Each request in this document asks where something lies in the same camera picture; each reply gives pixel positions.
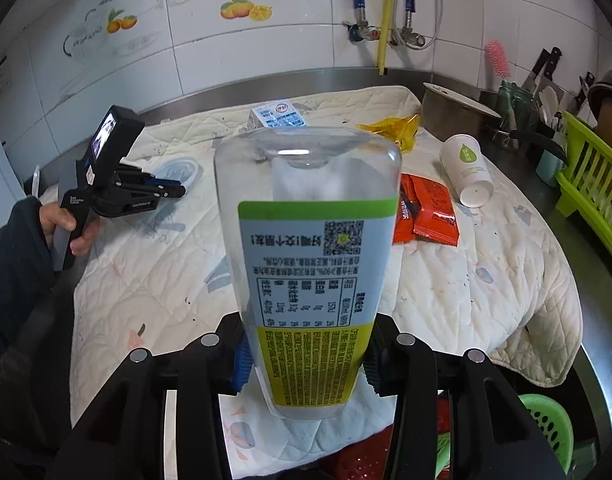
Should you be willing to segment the dark sleeve left forearm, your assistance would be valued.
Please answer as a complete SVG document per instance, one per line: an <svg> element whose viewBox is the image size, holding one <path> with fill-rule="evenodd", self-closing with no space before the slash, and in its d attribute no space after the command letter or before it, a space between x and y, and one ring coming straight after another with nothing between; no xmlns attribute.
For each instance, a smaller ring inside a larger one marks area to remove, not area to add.
<svg viewBox="0 0 612 480"><path fill-rule="evenodd" d="M17 202L0 228L0 358L37 302L56 284L35 197Z"/></svg>

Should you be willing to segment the person's left hand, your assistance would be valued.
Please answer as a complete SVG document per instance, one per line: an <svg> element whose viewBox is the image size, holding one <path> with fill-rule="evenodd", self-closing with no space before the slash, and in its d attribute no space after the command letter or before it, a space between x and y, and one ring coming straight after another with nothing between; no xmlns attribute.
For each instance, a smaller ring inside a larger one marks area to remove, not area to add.
<svg viewBox="0 0 612 480"><path fill-rule="evenodd" d="M76 220L66 209L60 208L56 202L42 205L39 209L39 221L44 238L49 247L52 246L54 232L56 228L61 228L66 232L73 232L76 229ZM82 235L71 242L71 251L75 256L88 255L94 240L100 230L100 220L91 220L82 230Z"/></svg>

